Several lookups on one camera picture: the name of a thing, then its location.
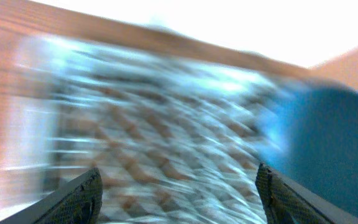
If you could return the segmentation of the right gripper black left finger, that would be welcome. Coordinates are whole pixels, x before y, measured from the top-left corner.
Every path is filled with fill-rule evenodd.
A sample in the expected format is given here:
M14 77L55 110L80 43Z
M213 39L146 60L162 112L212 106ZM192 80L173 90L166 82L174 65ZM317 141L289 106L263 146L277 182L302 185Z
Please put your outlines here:
M0 224L95 224L102 195L101 174L92 168Z

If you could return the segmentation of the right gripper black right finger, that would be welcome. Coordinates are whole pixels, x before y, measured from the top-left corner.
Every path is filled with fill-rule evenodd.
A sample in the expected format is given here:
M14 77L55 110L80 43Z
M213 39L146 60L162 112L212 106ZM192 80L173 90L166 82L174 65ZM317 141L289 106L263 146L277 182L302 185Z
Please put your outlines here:
M357 217L263 163L259 165L255 185L268 224L358 224Z

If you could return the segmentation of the dark blue plate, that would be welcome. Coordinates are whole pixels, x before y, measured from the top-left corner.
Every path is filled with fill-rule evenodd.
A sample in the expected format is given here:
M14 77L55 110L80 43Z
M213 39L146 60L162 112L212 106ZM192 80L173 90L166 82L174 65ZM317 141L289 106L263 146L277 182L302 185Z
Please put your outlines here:
M263 162L358 218L358 91L313 86L273 94L258 126Z

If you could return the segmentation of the grey dishwasher rack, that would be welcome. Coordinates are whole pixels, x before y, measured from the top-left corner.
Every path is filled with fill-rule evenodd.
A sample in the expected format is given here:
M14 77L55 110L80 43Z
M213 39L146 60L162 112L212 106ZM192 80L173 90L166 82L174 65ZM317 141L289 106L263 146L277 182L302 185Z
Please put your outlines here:
M91 168L100 223L265 223L269 74L57 36L14 51L1 218Z

